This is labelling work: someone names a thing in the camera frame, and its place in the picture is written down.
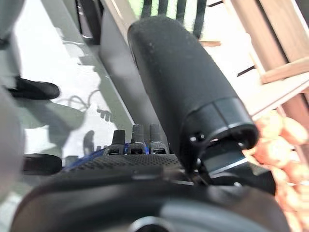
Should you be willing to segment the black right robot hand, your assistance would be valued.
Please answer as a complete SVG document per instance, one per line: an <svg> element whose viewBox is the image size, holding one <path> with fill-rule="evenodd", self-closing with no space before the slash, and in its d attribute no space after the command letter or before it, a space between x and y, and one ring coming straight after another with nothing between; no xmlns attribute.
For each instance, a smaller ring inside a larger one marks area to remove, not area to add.
<svg viewBox="0 0 309 232"><path fill-rule="evenodd" d="M133 23L128 44L159 119L62 167L33 155L26 174L50 174L17 208L13 232L287 232L270 170L250 163L259 132L211 56L178 21Z"/></svg>

